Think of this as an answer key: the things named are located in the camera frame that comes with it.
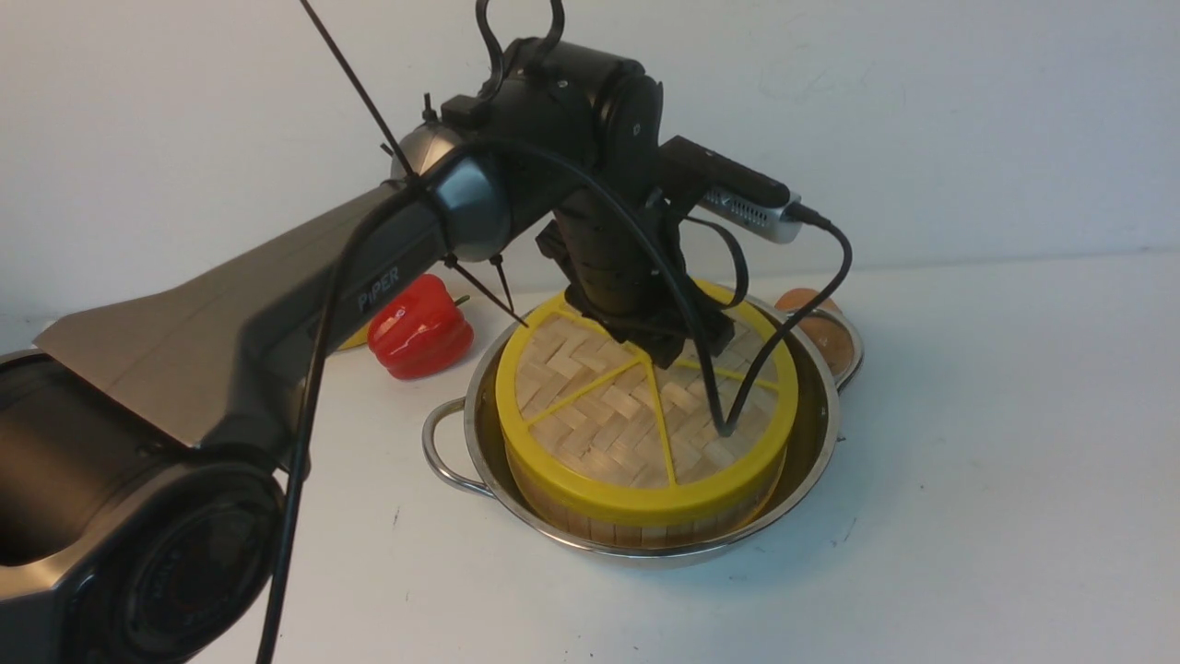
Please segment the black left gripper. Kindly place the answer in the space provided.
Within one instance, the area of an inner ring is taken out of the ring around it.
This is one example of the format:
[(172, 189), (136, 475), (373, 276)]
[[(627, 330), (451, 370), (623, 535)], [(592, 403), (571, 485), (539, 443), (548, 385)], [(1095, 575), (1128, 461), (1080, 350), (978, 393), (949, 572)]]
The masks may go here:
[[(691, 282), (678, 246), (683, 216), (675, 213), (682, 210), (655, 189), (635, 211), (667, 264)], [(581, 189), (555, 209), (555, 219), (537, 236), (537, 245), (570, 281), (565, 300), (573, 311), (604, 327), (617, 343), (636, 346), (657, 367), (669, 367), (686, 343), (695, 341), (663, 278), (666, 270), (645, 254), (629, 228), (598, 195)], [(726, 305), (695, 282), (687, 285), (703, 328), (704, 349), (717, 357), (734, 338), (735, 324), (725, 314)]]

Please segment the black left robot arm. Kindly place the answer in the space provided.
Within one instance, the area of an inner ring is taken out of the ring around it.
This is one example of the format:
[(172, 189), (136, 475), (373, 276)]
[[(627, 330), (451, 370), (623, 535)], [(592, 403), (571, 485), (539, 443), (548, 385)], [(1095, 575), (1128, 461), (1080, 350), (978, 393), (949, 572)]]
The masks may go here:
[(4, 662), (184, 663), (284, 583), (324, 359), (439, 262), (548, 215), (573, 305), (656, 364), (732, 326), (688, 283), (660, 188), (661, 85), (624, 55), (514, 41), (408, 167), (159, 294), (4, 359)]

